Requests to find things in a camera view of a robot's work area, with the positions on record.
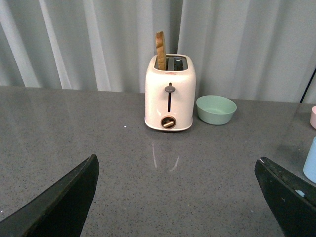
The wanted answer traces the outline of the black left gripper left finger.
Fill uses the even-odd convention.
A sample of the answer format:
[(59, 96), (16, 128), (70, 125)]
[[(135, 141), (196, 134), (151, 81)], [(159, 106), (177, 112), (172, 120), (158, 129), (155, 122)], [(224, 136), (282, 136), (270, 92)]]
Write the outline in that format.
[(99, 175), (92, 154), (51, 187), (0, 223), (2, 237), (79, 237)]

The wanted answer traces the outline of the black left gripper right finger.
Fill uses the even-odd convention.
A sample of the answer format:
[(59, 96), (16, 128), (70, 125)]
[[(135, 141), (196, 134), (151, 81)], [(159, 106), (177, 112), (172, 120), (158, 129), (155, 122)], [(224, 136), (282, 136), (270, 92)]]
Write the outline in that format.
[(260, 189), (286, 237), (316, 235), (316, 188), (269, 158), (256, 161)]

